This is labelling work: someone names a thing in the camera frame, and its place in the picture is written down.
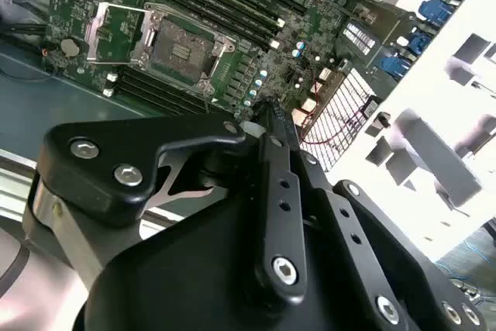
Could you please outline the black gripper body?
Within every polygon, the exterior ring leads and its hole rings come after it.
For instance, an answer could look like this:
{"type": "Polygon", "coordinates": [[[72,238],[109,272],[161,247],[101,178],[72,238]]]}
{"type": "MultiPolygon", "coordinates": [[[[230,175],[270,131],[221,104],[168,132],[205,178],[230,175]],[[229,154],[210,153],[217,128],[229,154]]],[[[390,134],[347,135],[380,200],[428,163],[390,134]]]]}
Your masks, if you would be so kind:
{"type": "Polygon", "coordinates": [[[372,330],[326,191],[227,198],[111,260],[83,330],[372,330]]]}

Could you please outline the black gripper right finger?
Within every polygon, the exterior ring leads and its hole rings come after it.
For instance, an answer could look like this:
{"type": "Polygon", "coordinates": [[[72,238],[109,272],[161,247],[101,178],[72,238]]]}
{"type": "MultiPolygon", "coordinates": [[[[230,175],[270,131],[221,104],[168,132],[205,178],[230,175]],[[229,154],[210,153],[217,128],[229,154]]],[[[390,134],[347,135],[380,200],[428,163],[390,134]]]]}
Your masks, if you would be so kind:
{"type": "Polygon", "coordinates": [[[465,294],[356,184],[330,184],[269,103],[269,290],[288,330],[485,330],[465,294]]]}

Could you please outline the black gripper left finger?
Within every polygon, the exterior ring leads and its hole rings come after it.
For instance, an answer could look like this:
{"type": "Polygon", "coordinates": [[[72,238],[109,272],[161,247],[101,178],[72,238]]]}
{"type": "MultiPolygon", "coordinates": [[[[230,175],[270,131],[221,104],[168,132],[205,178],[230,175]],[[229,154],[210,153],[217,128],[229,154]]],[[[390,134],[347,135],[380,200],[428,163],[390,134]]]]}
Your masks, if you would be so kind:
{"type": "Polygon", "coordinates": [[[216,202],[269,191],[269,103],[226,114],[53,127],[37,164],[37,218],[91,289],[112,259],[216,202]]]}

